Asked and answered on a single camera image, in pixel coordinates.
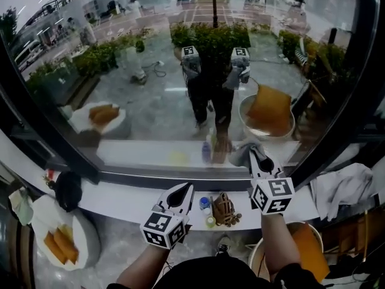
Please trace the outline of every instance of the window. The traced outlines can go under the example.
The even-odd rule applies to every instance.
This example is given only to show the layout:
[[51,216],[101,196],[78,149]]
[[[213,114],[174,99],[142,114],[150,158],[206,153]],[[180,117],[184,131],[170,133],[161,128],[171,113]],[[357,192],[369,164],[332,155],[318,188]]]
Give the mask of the window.
[[361,72],[356,0],[14,3],[25,86],[103,172],[248,179],[228,156],[256,138],[291,173]]

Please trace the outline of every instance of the black sleeve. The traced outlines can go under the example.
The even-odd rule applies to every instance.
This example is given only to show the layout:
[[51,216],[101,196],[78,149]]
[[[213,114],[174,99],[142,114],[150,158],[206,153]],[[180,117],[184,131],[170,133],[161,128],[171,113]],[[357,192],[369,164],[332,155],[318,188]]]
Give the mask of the black sleeve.
[[302,269],[298,263],[293,263],[289,264],[278,272],[276,279],[274,280],[274,288],[322,289],[325,287],[315,279],[312,272]]
[[119,284],[109,284],[107,286],[107,289],[129,289],[129,288]]

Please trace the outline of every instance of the bowl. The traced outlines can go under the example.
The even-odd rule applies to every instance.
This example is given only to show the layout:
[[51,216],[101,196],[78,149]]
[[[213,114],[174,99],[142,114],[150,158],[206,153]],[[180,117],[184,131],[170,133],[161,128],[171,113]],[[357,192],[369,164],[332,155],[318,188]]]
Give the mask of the bowl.
[[255,100],[257,94],[253,94],[250,96],[247,96],[244,98],[240,105],[239,105],[239,118],[242,121],[242,124],[244,126],[244,130],[247,136],[252,135],[257,137],[259,140],[269,140],[269,141],[274,141],[274,140],[286,140],[291,138],[291,135],[294,132],[295,128],[295,119],[292,111],[290,111],[290,130],[283,136],[271,136],[267,132],[262,131],[261,129],[254,128],[250,125],[249,120],[250,118],[246,115],[251,107],[253,105],[253,102]]

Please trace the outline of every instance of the black pants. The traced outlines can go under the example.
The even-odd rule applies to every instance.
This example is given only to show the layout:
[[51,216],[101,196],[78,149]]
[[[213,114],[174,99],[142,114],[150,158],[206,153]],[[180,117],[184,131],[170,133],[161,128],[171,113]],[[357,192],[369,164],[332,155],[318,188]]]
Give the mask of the black pants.
[[199,75],[187,83],[192,110],[198,124],[207,119],[207,106],[211,100],[215,110],[215,126],[218,132],[227,132],[231,122],[234,91],[222,88],[209,78]]

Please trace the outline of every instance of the black cloth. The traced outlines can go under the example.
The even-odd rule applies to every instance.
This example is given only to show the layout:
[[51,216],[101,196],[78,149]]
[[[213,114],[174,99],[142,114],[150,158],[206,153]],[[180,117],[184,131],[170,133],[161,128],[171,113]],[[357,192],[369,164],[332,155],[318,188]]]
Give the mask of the black cloth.
[[231,122],[234,91],[209,81],[208,76],[199,75],[187,82],[192,110],[197,123],[203,123],[207,119],[207,106],[211,100],[215,110],[217,132],[227,132]]
[[[270,283],[258,278],[246,263],[223,253],[216,257],[198,258],[180,263],[154,286],[154,289],[181,288],[318,289],[324,287],[316,281],[310,271],[303,270],[299,264],[284,267],[279,271],[274,283]],[[127,288],[111,284],[107,289]]]

